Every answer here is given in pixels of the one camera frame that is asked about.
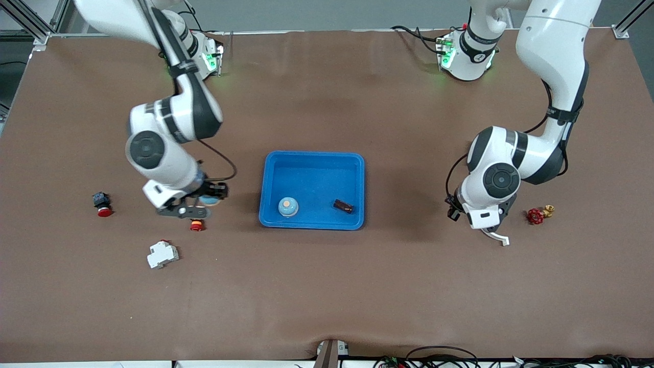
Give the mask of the white circuit breaker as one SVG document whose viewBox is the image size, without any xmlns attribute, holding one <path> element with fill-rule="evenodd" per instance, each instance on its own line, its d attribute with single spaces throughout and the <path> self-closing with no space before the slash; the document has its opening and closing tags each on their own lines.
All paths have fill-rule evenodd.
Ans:
<svg viewBox="0 0 654 368">
<path fill-rule="evenodd" d="M 177 248 L 168 240 L 161 239 L 149 247 L 150 253 L 147 261 L 151 269 L 161 269 L 166 264 L 178 261 L 180 258 Z"/>
</svg>

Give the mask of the blue plastic tray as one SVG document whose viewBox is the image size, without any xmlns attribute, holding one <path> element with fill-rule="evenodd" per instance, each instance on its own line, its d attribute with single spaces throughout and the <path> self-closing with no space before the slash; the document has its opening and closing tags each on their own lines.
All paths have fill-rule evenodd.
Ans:
<svg viewBox="0 0 654 368">
<path fill-rule="evenodd" d="M 281 198 L 296 198 L 299 211 L 283 217 Z M 333 207 L 350 203 L 348 214 Z M 356 231 L 365 220 L 366 163 L 357 153 L 273 151 L 264 163 L 259 221 L 272 228 Z"/>
</svg>

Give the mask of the white curved bracket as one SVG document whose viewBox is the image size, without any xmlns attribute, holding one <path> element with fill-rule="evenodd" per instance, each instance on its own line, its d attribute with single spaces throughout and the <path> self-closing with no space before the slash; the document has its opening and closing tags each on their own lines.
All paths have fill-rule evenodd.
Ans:
<svg viewBox="0 0 654 368">
<path fill-rule="evenodd" d="M 483 228 L 481 229 L 481 231 L 484 233 L 484 235 L 488 236 L 489 238 L 501 242 L 501 246 L 503 247 L 507 247 L 510 245 L 509 237 L 497 234 L 497 228 L 495 227 Z"/>
</svg>

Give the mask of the red button black switch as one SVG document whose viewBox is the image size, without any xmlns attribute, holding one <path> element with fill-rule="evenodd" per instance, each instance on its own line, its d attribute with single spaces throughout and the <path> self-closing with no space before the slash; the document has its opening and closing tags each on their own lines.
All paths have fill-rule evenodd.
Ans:
<svg viewBox="0 0 654 368">
<path fill-rule="evenodd" d="M 92 196 L 94 207 L 99 217 L 109 217 L 113 214 L 110 197 L 104 192 L 97 192 Z"/>
</svg>

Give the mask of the aluminium frame post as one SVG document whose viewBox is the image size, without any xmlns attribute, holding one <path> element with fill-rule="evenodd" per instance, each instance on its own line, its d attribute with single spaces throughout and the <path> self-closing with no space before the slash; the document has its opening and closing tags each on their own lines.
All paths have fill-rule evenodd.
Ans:
<svg viewBox="0 0 654 368">
<path fill-rule="evenodd" d="M 628 39 L 630 37 L 629 29 L 652 7 L 654 7 L 654 0 L 640 0 L 618 24 L 612 24 L 611 28 L 615 38 Z"/>
<path fill-rule="evenodd" d="M 59 32 L 70 0 L 0 0 L 0 37 L 31 36 L 46 44 Z"/>
</svg>

